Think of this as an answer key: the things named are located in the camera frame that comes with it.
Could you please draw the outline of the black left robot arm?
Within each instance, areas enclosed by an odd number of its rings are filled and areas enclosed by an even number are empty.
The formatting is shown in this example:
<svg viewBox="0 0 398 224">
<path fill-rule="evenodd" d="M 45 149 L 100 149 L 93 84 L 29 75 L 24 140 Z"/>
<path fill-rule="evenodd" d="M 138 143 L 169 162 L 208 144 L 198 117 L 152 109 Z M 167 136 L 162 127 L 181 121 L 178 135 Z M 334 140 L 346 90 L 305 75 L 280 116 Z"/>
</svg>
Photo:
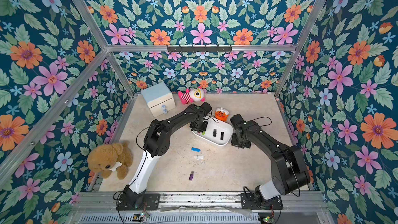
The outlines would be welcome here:
<svg viewBox="0 0 398 224">
<path fill-rule="evenodd" d="M 171 136 L 187 124 L 192 131 L 206 131 L 208 122 L 204 117 L 211 111 L 211 105 L 206 102 L 202 105 L 191 104 L 171 118 L 152 121 L 146 129 L 142 160 L 133 179 L 125 186 L 117 201 L 129 205 L 141 205 L 152 171 L 160 157 L 169 150 Z"/>
</svg>

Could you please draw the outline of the white plastic storage box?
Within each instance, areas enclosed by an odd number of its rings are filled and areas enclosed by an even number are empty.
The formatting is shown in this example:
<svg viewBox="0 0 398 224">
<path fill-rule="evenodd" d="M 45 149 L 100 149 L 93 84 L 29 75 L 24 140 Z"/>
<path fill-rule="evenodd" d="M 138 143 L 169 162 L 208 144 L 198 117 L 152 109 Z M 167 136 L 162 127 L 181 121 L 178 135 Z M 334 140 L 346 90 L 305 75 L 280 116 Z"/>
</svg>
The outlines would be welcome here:
<svg viewBox="0 0 398 224">
<path fill-rule="evenodd" d="M 213 120 L 213 119 L 209 119 L 208 121 L 208 125 L 207 125 L 207 129 L 205 132 L 194 132 L 192 131 L 192 133 L 204 140 L 205 142 L 214 145 L 214 146 L 218 146 L 218 147 L 224 147 L 228 144 L 228 142 L 232 139 L 232 135 L 234 133 L 234 129 L 233 127 L 223 121 L 220 120 Z M 213 130 L 216 129 L 217 130 L 217 136 L 213 137 Z M 224 140 L 220 140 L 220 135 L 221 132 L 224 132 Z"/>
</svg>

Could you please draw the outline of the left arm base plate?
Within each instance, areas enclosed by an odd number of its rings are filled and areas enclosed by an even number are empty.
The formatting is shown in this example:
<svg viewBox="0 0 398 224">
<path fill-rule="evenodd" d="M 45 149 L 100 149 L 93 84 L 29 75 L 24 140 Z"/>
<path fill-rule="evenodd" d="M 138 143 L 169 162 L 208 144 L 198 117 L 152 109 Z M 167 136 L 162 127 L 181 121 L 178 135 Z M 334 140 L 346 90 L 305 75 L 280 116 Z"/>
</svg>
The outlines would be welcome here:
<svg viewBox="0 0 398 224">
<path fill-rule="evenodd" d="M 160 203 L 160 194 L 122 194 L 117 200 L 118 211 L 153 211 L 157 210 Z"/>
</svg>

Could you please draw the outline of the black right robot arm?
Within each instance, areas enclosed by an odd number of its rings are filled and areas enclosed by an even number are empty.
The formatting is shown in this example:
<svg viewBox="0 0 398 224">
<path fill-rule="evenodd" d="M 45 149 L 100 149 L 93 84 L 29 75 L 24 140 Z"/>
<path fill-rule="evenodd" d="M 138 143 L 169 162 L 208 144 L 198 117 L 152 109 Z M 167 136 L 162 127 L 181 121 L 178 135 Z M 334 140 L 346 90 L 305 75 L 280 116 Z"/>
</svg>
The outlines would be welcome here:
<svg viewBox="0 0 398 224">
<path fill-rule="evenodd" d="M 296 146 L 288 146 L 270 136 L 256 120 L 245 121 L 240 114 L 231 119 L 234 129 L 231 144 L 250 148 L 252 144 L 263 151 L 271 162 L 271 180 L 255 189 L 255 197 L 269 202 L 287 195 L 311 182 L 304 156 Z"/>
</svg>

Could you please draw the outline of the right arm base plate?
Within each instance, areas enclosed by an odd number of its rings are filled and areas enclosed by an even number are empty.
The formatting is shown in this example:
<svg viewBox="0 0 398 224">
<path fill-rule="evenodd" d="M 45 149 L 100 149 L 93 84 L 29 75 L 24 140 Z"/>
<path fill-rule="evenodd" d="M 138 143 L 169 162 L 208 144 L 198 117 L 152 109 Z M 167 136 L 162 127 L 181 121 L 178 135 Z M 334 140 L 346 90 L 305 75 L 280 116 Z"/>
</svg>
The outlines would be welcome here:
<svg viewBox="0 0 398 224">
<path fill-rule="evenodd" d="M 284 209 L 280 197 L 274 197 L 269 200 L 264 200 L 259 194 L 244 192 L 240 194 L 241 208 L 257 210 L 282 210 Z"/>
</svg>

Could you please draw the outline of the blue usb drive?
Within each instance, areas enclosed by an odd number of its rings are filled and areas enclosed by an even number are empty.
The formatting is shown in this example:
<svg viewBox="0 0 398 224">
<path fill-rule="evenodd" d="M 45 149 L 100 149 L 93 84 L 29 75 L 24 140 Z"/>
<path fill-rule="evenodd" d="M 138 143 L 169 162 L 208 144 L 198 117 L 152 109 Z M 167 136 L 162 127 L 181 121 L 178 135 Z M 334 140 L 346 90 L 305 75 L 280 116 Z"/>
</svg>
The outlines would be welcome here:
<svg viewBox="0 0 398 224">
<path fill-rule="evenodd" d="M 195 147 L 192 147 L 191 150 L 195 151 L 195 152 L 201 152 L 201 150 L 199 148 L 195 148 Z"/>
</svg>

